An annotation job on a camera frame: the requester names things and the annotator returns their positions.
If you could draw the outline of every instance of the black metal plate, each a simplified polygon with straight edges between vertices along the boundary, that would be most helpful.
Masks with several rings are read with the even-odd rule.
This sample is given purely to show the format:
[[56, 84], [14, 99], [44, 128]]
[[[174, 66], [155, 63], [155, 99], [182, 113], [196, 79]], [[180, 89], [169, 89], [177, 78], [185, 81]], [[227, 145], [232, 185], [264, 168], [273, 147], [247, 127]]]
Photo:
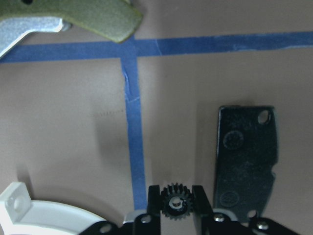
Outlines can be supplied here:
[[248, 222], [262, 214], [274, 183], [277, 134], [272, 106], [220, 108], [214, 206]]

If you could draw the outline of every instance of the white plastic tab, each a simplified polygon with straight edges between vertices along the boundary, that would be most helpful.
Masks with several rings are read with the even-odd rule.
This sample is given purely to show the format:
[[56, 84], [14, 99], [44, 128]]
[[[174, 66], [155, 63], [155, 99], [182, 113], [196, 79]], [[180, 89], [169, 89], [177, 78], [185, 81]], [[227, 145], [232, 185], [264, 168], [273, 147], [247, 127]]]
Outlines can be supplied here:
[[20, 182], [11, 183], [0, 195], [0, 224], [5, 235], [77, 235], [103, 220], [70, 205], [32, 201]]

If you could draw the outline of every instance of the gear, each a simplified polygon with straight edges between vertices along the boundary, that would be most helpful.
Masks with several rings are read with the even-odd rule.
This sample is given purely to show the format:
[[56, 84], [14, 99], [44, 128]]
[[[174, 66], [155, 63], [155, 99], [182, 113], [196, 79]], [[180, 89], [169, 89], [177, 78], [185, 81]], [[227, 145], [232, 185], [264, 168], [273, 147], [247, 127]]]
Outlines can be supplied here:
[[193, 211], [192, 194], [190, 190], [182, 184], [168, 185], [161, 192], [163, 201], [162, 212], [170, 219], [185, 218]]

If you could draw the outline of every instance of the blue tape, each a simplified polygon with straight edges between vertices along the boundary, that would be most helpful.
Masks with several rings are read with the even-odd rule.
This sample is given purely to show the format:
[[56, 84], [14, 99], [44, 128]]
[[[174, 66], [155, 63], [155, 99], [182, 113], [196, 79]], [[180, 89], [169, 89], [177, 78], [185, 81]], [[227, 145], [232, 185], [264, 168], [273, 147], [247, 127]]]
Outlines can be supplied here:
[[134, 208], [146, 208], [146, 185], [138, 83], [138, 56], [164, 56], [313, 47], [313, 32], [17, 46], [0, 63], [120, 58], [125, 77]]
[[134, 209], [147, 208], [145, 166], [143, 157], [141, 104], [134, 38], [123, 44], [126, 53], [121, 56], [122, 72], [125, 77], [126, 118], [128, 145], [131, 163]]

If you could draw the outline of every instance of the white curved bracket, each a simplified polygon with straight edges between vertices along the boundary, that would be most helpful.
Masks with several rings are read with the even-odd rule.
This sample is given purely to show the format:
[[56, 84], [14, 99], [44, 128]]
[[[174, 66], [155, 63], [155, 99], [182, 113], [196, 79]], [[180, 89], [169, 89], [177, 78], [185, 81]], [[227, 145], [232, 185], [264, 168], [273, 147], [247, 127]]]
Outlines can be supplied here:
[[0, 224], [5, 235], [77, 235], [103, 220], [70, 205], [32, 201], [20, 182], [11, 183], [0, 195]]

